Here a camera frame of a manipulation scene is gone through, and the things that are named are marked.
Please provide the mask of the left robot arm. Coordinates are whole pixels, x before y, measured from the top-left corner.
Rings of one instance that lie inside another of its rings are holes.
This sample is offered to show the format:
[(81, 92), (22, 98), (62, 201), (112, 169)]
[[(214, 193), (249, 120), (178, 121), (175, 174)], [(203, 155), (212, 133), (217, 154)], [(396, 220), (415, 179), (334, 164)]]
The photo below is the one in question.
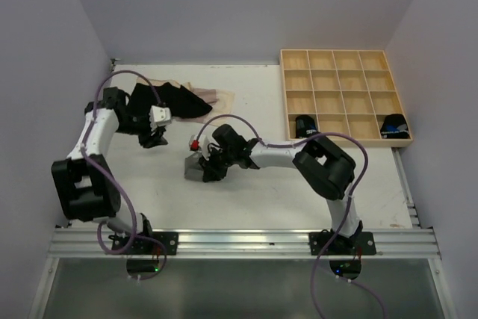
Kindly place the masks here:
[(117, 87), (103, 90), (103, 97), (85, 108), (85, 124), (68, 156), (52, 164), (51, 172), (64, 216), (84, 223), (104, 223), (129, 236), (129, 245), (148, 253), (155, 245), (146, 216), (136, 212), (125, 190), (106, 161), (115, 134), (136, 136), (145, 149), (167, 144), (166, 126), (172, 114), (157, 97), (140, 114), (128, 107), (132, 96)]

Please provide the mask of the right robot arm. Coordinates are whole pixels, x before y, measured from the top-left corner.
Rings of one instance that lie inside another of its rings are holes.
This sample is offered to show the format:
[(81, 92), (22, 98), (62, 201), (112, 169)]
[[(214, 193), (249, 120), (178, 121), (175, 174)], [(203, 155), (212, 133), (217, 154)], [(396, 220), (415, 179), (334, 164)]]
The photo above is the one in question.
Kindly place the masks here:
[[(356, 174), (356, 162), (332, 138), (338, 136), (354, 143), (364, 156)], [(197, 167), (203, 182), (218, 182), (234, 165), (245, 170), (289, 168), (298, 170), (311, 189), (327, 202), (332, 220), (332, 243), (340, 253), (351, 253), (359, 245), (362, 221), (357, 215), (354, 192), (363, 179), (369, 159), (355, 139), (334, 132), (317, 132), (296, 142), (268, 143), (259, 137), (246, 140), (230, 125), (218, 127), (213, 141), (195, 139), (190, 148), (197, 151)]]

